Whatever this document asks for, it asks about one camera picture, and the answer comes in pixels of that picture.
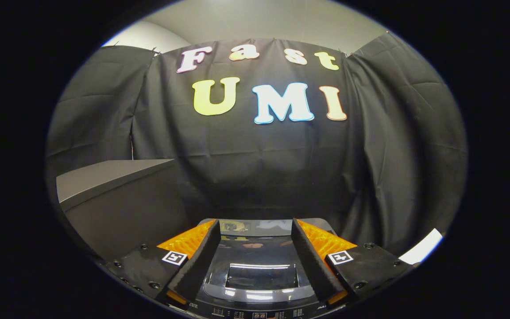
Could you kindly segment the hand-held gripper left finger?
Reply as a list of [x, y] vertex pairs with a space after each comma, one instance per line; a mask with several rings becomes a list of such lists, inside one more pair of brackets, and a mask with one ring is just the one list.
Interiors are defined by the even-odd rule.
[[212, 219], [161, 244], [142, 244], [106, 262], [106, 269], [149, 299], [188, 307], [203, 285], [220, 235], [220, 221]]

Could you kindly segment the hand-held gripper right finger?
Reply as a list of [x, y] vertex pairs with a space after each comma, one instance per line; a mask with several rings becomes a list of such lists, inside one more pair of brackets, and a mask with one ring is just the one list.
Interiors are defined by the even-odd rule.
[[291, 237], [314, 294], [328, 307], [362, 303], [416, 267], [377, 244], [353, 244], [296, 218]]

